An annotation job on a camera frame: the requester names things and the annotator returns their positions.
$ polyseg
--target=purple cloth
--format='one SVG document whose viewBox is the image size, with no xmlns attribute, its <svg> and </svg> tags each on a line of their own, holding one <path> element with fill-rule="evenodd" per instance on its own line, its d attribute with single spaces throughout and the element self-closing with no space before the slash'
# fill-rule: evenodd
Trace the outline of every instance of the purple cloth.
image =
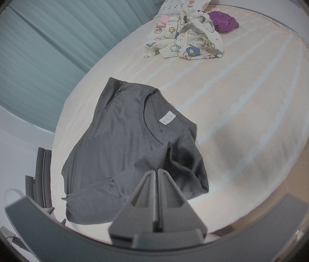
<svg viewBox="0 0 309 262">
<path fill-rule="evenodd" d="M 218 33 L 230 32 L 239 27 L 239 24 L 235 18 L 228 14 L 220 11 L 212 11 L 207 14 L 209 15 L 210 20 L 213 22 L 214 28 L 218 31 Z"/>
</svg>

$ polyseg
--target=clothing label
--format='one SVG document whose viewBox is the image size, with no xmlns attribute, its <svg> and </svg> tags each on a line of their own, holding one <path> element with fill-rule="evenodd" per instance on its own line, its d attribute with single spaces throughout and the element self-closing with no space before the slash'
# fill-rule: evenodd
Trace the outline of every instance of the clothing label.
<svg viewBox="0 0 309 262">
<path fill-rule="evenodd" d="M 168 111 L 165 116 L 163 116 L 159 121 L 164 125 L 169 124 L 176 117 L 171 111 Z"/>
</svg>

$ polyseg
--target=teal curtain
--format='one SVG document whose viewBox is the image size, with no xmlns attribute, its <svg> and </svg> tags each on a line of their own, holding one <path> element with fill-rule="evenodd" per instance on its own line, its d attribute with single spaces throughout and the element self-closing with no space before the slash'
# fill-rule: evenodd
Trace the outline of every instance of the teal curtain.
<svg viewBox="0 0 309 262">
<path fill-rule="evenodd" d="M 0 105 L 54 132 L 68 95 L 158 0 L 14 0 L 0 17 Z"/>
</svg>

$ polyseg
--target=beige floor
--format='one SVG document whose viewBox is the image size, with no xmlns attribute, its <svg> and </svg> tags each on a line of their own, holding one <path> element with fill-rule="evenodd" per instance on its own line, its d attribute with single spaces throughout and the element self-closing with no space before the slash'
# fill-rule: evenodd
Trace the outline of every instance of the beige floor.
<svg viewBox="0 0 309 262">
<path fill-rule="evenodd" d="M 309 139 L 297 163 L 292 168 L 284 182 L 270 195 L 266 201 L 246 216 L 232 224 L 235 230 L 244 228 L 264 215 L 285 194 L 290 193 L 309 204 Z M 309 211 L 303 221 L 303 226 L 309 223 Z"/>
</svg>

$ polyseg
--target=striped bed sheet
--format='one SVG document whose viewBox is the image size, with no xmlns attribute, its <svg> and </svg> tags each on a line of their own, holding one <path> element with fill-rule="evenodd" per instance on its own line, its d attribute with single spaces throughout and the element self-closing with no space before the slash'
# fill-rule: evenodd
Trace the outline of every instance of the striped bed sheet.
<svg viewBox="0 0 309 262">
<path fill-rule="evenodd" d="M 156 18 L 110 50 L 69 95 L 51 160 L 52 204 L 59 221 L 66 210 L 62 166 L 90 125 L 110 76 L 159 88 L 197 124 L 196 144 L 210 191 L 189 203 L 209 232 L 248 214 L 286 178 L 309 137 L 309 45 L 252 11 L 222 5 L 209 5 L 206 11 L 228 13 L 240 24 L 222 34 L 222 58 L 141 58 L 143 40 Z M 103 242 L 110 242 L 109 225 L 66 224 Z"/>
</svg>

